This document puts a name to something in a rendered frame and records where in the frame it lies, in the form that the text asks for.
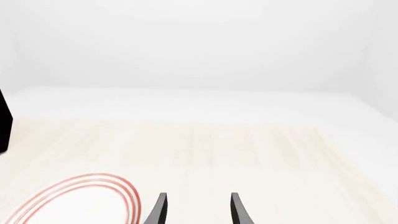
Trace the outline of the white plate with red rings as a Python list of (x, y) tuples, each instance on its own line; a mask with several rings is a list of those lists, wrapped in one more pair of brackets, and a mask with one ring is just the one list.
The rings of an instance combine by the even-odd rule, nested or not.
[(135, 186), (114, 174), (0, 190), (0, 224), (140, 224), (141, 213)]

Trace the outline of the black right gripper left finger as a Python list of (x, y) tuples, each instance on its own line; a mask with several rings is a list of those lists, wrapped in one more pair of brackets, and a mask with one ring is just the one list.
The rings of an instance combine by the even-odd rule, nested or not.
[(144, 224), (165, 224), (167, 219), (167, 194), (162, 192)]

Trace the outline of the black microwave oven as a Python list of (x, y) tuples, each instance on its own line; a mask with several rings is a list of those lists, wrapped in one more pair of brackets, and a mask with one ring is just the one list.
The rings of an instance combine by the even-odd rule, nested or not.
[(11, 137), (13, 117), (0, 90), (0, 154), (7, 151)]

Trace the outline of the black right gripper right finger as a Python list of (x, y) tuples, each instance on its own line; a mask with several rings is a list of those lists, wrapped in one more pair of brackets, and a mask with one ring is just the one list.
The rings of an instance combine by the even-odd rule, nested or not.
[(233, 224), (254, 224), (236, 192), (231, 194), (230, 210)]

